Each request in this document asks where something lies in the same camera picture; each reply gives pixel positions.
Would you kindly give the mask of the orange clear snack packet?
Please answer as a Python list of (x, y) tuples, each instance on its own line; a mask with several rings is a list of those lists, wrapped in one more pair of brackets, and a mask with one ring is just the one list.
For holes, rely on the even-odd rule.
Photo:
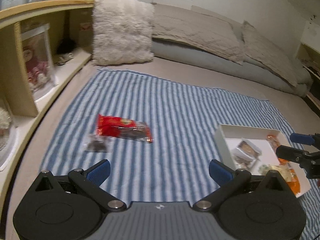
[[(270, 146), (274, 153), (276, 153), (277, 148), (281, 145), (278, 139), (274, 135), (268, 135), (267, 141), (269, 142)], [(292, 192), (297, 195), (300, 193), (300, 183), (298, 177), (292, 168), (290, 162), (285, 159), (278, 158), (279, 165), (272, 165), (273, 170), (277, 170), (282, 177), (285, 179), (287, 184), (289, 185)]]

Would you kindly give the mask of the clear wrapped round pastry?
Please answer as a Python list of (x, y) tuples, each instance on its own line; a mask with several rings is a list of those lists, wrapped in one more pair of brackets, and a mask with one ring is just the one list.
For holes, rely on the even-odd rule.
[(231, 150), (231, 155), (238, 167), (250, 170), (260, 159), (262, 151), (251, 141), (242, 139), (237, 146)]

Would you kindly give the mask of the small silver snack packet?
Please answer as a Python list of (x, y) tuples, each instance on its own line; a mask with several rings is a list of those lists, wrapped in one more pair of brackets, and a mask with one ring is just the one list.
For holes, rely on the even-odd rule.
[(110, 142), (111, 139), (107, 136), (89, 134), (84, 144), (84, 151), (107, 153), (110, 149)]

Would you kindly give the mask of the white cardboard box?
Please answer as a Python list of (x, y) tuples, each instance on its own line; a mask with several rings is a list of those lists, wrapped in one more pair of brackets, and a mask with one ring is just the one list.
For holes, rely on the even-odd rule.
[(233, 170), (241, 166), (235, 160), (234, 152), (243, 140), (247, 140), (253, 147), (258, 148), (261, 154), (251, 162), (248, 170), (253, 175), (259, 175), (259, 168), (263, 165), (280, 165), (275, 151), (267, 140), (269, 135), (274, 136), (281, 145), (289, 146), (287, 138), (279, 130), (225, 124), (218, 126), (214, 133), (214, 140), (221, 162)]

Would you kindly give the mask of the red snack packet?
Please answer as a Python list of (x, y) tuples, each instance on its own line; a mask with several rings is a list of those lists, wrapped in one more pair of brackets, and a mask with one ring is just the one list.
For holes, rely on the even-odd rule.
[(145, 122), (117, 116), (98, 114), (96, 132), (105, 137), (153, 142), (151, 130)]

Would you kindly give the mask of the blue white striped cloth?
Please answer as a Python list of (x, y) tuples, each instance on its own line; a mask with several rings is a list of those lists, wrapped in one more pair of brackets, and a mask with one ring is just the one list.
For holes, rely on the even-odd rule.
[[(107, 152), (87, 152), (98, 115), (143, 121), (153, 141), (111, 139)], [(222, 158), (214, 139), (220, 124), (276, 129), (285, 137), (293, 132), (268, 100), (100, 69), (68, 106), (41, 168), (65, 175), (108, 159), (111, 174), (103, 190), (125, 203), (150, 204), (148, 212), (112, 215), (96, 239), (221, 239), (226, 235), (209, 215), (193, 217), (191, 209), (180, 212), (172, 206), (194, 203), (218, 188), (208, 166)]]

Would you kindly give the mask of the white plush in case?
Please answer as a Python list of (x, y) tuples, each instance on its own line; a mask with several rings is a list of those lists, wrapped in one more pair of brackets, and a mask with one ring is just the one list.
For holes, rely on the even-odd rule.
[(17, 147), (18, 126), (5, 97), (1, 96), (1, 172), (5, 170)]

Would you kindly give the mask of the beige quilted blanket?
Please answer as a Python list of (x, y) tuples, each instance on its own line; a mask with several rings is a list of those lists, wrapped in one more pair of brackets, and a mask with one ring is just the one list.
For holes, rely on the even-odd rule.
[(255, 27), (244, 22), (239, 41), (230, 23), (170, 5), (155, 5), (153, 38), (188, 45), (221, 58), (243, 64), (245, 57), (258, 61), (266, 69), (296, 87), (293, 63), (274, 43)]

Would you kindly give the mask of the grey folded duvet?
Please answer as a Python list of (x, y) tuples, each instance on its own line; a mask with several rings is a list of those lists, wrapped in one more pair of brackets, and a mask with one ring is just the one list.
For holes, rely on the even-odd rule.
[(305, 97), (312, 86), (312, 78), (309, 72), (300, 64), (294, 68), (294, 71), (298, 74), (298, 84), (296, 87), (293, 87), (287, 81), (266, 70), (261, 65), (257, 66), (250, 62), (244, 62), (240, 65), (214, 54), (179, 43), (154, 39), (152, 41), (152, 52), (156, 57), (254, 81), (300, 97)]

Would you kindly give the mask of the wooden bedside shelf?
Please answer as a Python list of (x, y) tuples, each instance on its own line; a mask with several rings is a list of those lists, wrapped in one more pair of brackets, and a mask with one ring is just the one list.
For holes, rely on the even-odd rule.
[(90, 60), (93, 0), (50, 0), (1, 11), (1, 200), (54, 100)]

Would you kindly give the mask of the doll in clear case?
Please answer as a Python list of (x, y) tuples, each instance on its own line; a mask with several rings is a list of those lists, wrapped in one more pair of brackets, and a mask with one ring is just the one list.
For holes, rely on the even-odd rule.
[(47, 23), (21, 35), (28, 84), (35, 101), (40, 100), (57, 85), (49, 44), (49, 28)]

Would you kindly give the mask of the fluffy cream pillow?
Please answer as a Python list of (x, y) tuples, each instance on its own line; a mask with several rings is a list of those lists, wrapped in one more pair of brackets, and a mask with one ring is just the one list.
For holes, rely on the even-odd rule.
[(93, 61), (99, 66), (153, 60), (155, 7), (138, 0), (94, 0)]

